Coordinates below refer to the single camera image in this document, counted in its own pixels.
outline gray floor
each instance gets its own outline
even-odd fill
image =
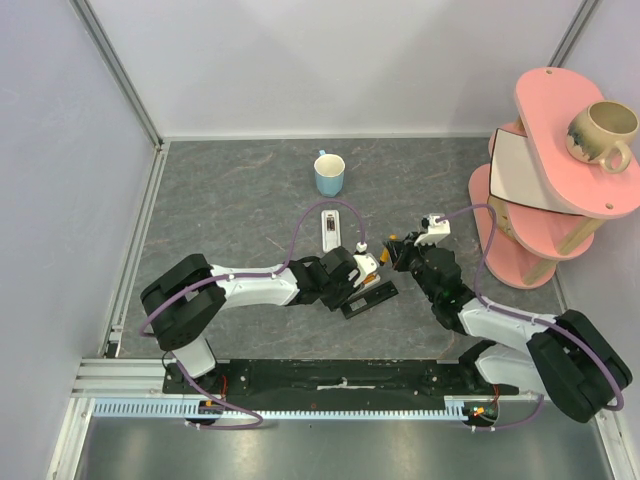
[[[530,403],[501,402],[505,423]],[[593,422],[552,406],[526,428],[472,434],[461,423],[285,420],[206,432],[181,420],[94,418],[76,480],[607,480]]]
[[[324,149],[347,164],[339,198],[364,215],[370,251],[389,234],[415,230],[423,214],[469,205],[467,182],[488,162],[486,138],[179,142],[169,150],[125,322],[120,355],[158,357],[155,342],[137,336],[144,319],[140,292],[190,253],[211,263],[264,267],[285,257],[293,227],[320,199],[313,161]],[[355,218],[341,212],[343,245],[358,239]],[[320,210],[305,223],[296,258],[320,254]],[[442,246],[456,252],[470,283],[480,258],[471,214],[452,222]],[[474,340],[443,329],[408,274],[383,270],[400,295],[345,320],[312,306],[252,306],[225,311],[207,337],[219,358],[455,359]],[[493,300],[539,312],[559,312],[551,283],[519,291],[483,276]]]

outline pink wooden shelf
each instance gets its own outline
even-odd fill
[[[593,233],[568,255],[558,253],[557,245],[577,228],[584,217],[547,212],[505,202],[511,231],[531,253],[549,260],[570,260],[582,255],[593,243]]]
[[[471,203],[486,203],[489,197],[489,164],[478,167],[469,180],[469,195]],[[484,250],[487,246],[489,233],[491,231],[491,216],[485,209],[473,211],[478,227],[480,245]],[[493,245],[487,256],[487,267],[489,271],[501,282],[515,288],[531,289],[537,288],[551,280],[555,267],[550,268],[537,281],[530,285],[525,285],[523,277],[538,262],[543,261],[540,257],[532,254],[517,242],[511,240],[500,230],[496,231]]]
[[[515,101],[549,191],[576,213],[599,219],[619,218],[640,206],[640,166],[634,160],[622,173],[586,165],[565,147],[567,127],[593,102],[598,87],[562,68],[537,68],[520,77]]]

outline pink oval shelf top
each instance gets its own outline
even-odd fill
[[[563,68],[537,68],[520,77],[515,100],[533,157],[548,187],[576,213],[618,218],[640,206],[640,166],[634,159],[622,173],[606,173],[567,152],[565,137],[573,118],[604,97],[587,78]]]

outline beige ceramic mug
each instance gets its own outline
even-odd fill
[[[629,144],[638,133],[638,117],[628,107],[602,101],[589,105],[569,124],[567,150],[585,163],[599,163],[609,173],[623,172],[633,154]],[[620,154],[620,163],[613,161]]]

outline metal floor plate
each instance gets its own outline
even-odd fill
[[[504,422],[529,402],[501,402]],[[594,423],[547,405],[504,432],[470,433],[459,422],[279,420],[236,432],[197,431],[178,419],[93,418],[76,480],[188,478],[612,479]]]

